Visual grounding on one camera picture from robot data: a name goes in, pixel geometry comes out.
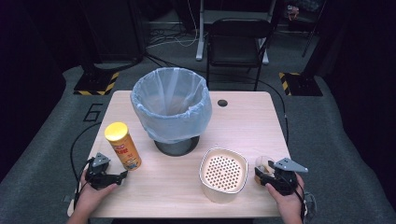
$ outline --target perforated lid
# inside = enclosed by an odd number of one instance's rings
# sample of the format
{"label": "perforated lid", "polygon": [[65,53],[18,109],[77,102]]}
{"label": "perforated lid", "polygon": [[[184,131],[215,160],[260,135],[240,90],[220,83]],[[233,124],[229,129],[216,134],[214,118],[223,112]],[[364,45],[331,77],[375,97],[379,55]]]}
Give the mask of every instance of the perforated lid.
{"label": "perforated lid", "polygon": [[228,149],[209,150],[201,164],[201,181],[209,188],[236,193],[246,182],[248,163],[244,157]]}

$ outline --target yellow can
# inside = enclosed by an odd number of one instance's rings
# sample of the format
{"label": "yellow can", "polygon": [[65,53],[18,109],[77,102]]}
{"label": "yellow can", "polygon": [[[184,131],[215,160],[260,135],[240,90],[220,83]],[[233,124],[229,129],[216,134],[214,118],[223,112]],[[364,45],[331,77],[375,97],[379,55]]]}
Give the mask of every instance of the yellow can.
{"label": "yellow can", "polygon": [[126,170],[135,170],[142,164],[126,124],[114,122],[108,125],[105,129],[105,137]]}

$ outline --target mesh container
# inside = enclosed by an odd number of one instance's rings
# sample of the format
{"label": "mesh container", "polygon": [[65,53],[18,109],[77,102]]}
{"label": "mesh container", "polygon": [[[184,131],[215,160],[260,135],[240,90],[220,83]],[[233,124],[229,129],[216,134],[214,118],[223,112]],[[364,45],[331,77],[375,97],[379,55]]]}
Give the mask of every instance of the mesh container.
{"label": "mesh container", "polygon": [[248,163],[240,154],[215,147],[207,151],[200,168],[202,188],[214,203],[228,203],[245,186]]}

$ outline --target white trash bag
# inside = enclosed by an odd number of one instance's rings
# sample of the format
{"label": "white trash bag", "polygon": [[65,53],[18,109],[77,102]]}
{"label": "white trash bag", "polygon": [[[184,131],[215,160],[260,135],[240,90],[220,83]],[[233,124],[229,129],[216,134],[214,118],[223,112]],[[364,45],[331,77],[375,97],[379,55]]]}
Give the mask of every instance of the white trash bag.
{"label": "white trash bag", "polygon": [[205,79],[183,68],[159,68],[140,78],[131,101],[148,136],[164,144],[199,136],[212,116]]}

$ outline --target human hand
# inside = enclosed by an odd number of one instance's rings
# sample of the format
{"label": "human hand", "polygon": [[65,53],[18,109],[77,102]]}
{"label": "human hand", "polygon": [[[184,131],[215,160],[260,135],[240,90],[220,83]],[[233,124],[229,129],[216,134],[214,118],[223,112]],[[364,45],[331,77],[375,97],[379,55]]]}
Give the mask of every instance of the human hand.
{"label": "human hand", "polygon": [[67,223],[86,223],[91,213],[99,206],[102,200],[117,188],[117,184],[112,184],[104,189],[94,189],[87,180],[85,180],[87,170],[82,173],[80,183],[82,190],[79,193],[78,202]]}
{"label": "human hand", "polygon": [[[297,182],[300,184],[300,188],[297,188],[297,192],[303,197],[304,181],[296,174]],[[277,209],[285,224],[298,224],[303,223],[301,220],[301,201],[299,197],[293,192],[291,195],[281,195],[271,184],[266,184],[268,192],[275,199]]]}

